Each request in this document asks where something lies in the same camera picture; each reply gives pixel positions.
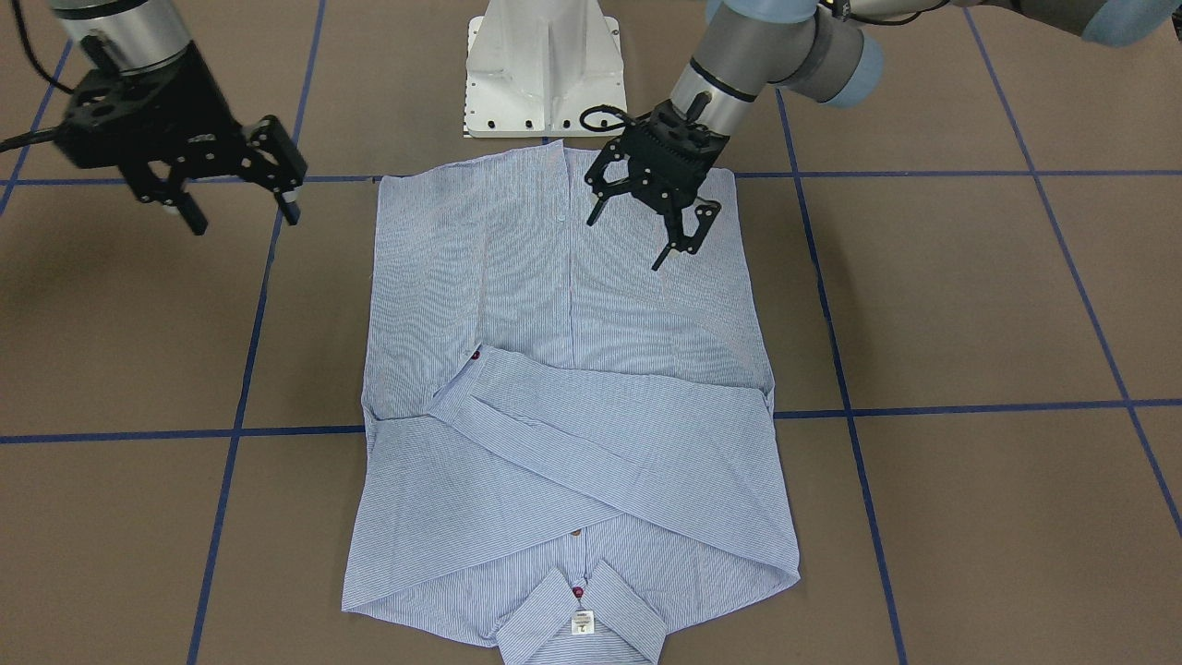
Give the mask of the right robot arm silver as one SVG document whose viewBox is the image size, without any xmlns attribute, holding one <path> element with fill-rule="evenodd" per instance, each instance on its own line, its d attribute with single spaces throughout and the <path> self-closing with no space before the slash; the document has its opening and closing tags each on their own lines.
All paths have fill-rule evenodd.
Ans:
<svg viewBox="0 0 1182 665">
<path fill-rule="evenodd" d="M 298 224 L 309 165 L 275 116 L 239 122 L 173 1 L 54 1 L 51 11 L 91 63 L 73 89 L 54 145 L 80 169 L 113 167 L 134 197 L 160 203 L 203 235 L 188 193 L 233 176 L 271 193 Z"/>
</svg>

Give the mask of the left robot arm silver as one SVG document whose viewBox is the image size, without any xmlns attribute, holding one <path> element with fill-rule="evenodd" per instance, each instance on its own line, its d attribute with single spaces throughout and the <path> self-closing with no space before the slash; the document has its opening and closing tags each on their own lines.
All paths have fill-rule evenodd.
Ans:
<svg viewBox="0 0 1182 665">
<path fill-rule="evenodd" d="M 645 115 L 597 105 L 611 116 L 608 144 L 584 180 L 595 194 L 587 224 L 612 198 L 630 197 L 664 226 L 658 270 L 671 253 L 695 254 L 720 219 L 721 202 L 701 185 L 764 89 L 785 90 L 831 107 L 852 107 L 873 92 L 884 54 L 873 30 L 904 27 L 941 12 L 946 1 L 710 1 L 706 32 L 667 100 Z"/>
</svg>

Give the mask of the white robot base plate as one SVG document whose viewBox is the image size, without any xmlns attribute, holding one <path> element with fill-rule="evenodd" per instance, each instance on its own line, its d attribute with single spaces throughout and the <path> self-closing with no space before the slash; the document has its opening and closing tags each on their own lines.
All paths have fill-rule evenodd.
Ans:
<svg viewBox="0 0 1182 665">
<path fill-rule="evenodd" d="M 621 24 L 597 1 L 491 1 L 467 25 L 465 137 L 587 138 L 626 109 Z"/>
</svg>

